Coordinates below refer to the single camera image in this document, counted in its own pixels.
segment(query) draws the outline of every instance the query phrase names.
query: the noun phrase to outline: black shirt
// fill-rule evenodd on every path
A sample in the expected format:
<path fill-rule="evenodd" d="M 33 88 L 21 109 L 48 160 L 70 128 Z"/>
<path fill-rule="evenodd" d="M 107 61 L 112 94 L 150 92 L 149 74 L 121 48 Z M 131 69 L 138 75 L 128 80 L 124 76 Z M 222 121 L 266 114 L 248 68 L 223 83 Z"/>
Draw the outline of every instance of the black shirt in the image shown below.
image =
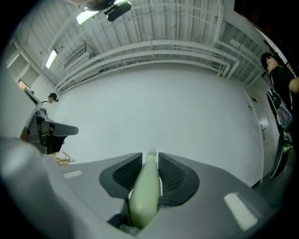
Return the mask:
<path fill-rule="evenodd" d="M 289 84 L 294 76 L 286 71 L 282 66 L 276 66 L 272 69 L 270 73 L 270 79 L 273 81 L 273 89 L 279 94 L 285 106 L 291 111 L 297 107 L 297 95 L 290 93 Z"/>

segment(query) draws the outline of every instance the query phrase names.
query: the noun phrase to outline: person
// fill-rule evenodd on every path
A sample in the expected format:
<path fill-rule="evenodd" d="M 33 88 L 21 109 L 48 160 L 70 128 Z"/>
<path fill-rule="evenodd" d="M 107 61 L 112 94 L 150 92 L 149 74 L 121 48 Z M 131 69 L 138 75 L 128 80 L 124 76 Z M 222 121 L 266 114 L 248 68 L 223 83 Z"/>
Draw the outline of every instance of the person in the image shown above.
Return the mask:
<path fill-rule="evenodd" d="M 281 97 L 293 116 L 293 122 L 288 131 L 292 135 L 293 142 L 298 144 L 299 77 L 294 77 L 292 73 L 279 65 L 275 58 L 271 53 L 265 52 L 262 54 L 261 63 L 269 74 L 273 90 Z"/>
<path fill-rule="evenodd" d="M 52 104 L 52 103 L 54 103 L 55 101 L 58 102 L 57 94 L 55 94 L 55 93 L 51 93 L 51 94 L 48 96 L 48 98 L 42 100 L 42 102 L 41 102 L 41 107 L 44 107 L 45 109 L 47 109 L 47 105 L 48 105 L 48 104 Z M 46 110 L 45 110 L 45 115 L 46 115 L 46 119 L 47 119 L 47 120 L 51 120 L 51 119 L 49 119 Z"/>

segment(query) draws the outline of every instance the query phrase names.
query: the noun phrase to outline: ceiling light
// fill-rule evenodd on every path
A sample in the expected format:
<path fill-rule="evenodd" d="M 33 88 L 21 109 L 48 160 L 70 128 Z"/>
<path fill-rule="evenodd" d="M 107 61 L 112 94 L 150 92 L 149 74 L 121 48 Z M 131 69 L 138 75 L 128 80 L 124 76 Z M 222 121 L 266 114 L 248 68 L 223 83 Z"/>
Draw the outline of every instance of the ceiling light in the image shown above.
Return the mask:
<path fill-rule="evenodd" d="M 49 56 L 49 59 L 47 61 L 47 64 L 46 64 L 46 67 L 49 69 L 50 66 L 52 65 L 55 57 L 57 56 L 57 52 L 55 50 L 52 50 L 50 56 Z"/>
<path fill-rule="evenodd" d="M 87 19 L 91 18 L 92 16 L 96 15 L 99 11 L 91 12 L 91 11 L 85 11 L 80 13 L 77 16 L 77 21 L 81 25 L 83 22 L 85 22 Z"/>

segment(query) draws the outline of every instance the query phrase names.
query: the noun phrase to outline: ceiling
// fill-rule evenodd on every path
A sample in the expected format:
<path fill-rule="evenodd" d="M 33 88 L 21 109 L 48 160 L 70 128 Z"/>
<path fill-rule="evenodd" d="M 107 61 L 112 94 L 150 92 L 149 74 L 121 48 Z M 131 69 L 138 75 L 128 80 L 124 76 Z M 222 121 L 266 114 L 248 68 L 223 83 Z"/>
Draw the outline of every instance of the ceiling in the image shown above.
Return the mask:
<path fill-rule="evenodd" d="M 145 64 L 207 68 L 246 83 L 261 75 L 263 49 L 223 18 L 221 0 L 130 3 L 132 9 L 113 22 L 100 12 L 79 25 L 78 7 L 63 0 L 43 0 L 22 21 L 16 37 L 61 92 L 92 75 Z M 76 70 L 65 70 L 64 64 L 83 45 L 92 49 L 94 57 Z M 53 49 L 58 55 L 47 69 Z"/>

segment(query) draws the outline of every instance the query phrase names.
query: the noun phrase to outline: black cap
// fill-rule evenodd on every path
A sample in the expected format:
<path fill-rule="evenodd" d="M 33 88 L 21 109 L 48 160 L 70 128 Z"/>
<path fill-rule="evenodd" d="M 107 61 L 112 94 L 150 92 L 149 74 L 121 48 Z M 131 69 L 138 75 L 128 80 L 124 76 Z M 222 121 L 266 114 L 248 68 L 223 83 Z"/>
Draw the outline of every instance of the black cap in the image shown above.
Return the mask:
<path fill-rule="evenodd" d="M 57 94 L 51 93 L 48 98 L 53 98 L 56 102 L 58 102 Z"/>
<path fill-rule="evenodd" d="M 269 52 L 265 52 L 261 56 L 261 63 L 263 65 L 263 67 L 265 68 L 265 70 L 267 70 L 267 67 L 268 67 L 267 58 L 270 58 L 270 57 L 274 57 L 274 56 L 271 53 L 269 53 Z"/>

